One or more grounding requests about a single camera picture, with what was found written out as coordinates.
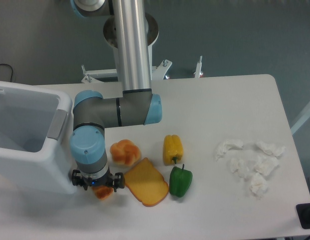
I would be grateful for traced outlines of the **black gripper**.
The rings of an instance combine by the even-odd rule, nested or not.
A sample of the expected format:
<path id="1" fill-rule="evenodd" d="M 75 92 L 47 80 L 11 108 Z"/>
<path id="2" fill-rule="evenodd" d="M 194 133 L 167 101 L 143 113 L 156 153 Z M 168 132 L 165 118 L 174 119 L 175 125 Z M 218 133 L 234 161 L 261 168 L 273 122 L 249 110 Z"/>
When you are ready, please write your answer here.
<path id="1" fill-rule="evenodd" d="M 87 174 L 81 174 L 78 169 L 74 169 L 71 174 L 71 181 L 73 186 L 82 187 L 85 191 L 88 187 L 112 187 L 114 192 L 117 189 L 125 188 L 125 177 L 122 172 L 117 172 L 114 175 L 111 173 L 106 173 L 100 178 L 91 178 Z"/>

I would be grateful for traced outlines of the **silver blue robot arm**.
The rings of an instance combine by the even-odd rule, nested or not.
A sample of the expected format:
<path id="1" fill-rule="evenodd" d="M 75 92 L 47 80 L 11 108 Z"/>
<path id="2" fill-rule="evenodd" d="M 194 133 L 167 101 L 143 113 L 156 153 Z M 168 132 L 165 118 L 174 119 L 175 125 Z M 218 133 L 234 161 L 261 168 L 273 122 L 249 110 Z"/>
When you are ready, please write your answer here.
<path id="1" fill-rule="evenodd" d="M 156 124 L 162 120 L 162 104 L 151 89 L 151 69 L 144 4 L 141 0 L 112 2 L 118 44 L 118 78 L 123 94 L 103 98 L 93 90 L 75 97 L 70 151 L 77 164 L 72 171 L 74 186 L 106 186 L 122 189 L 121 172 L 111 173 L 105 149 L 105 129 Z"/>

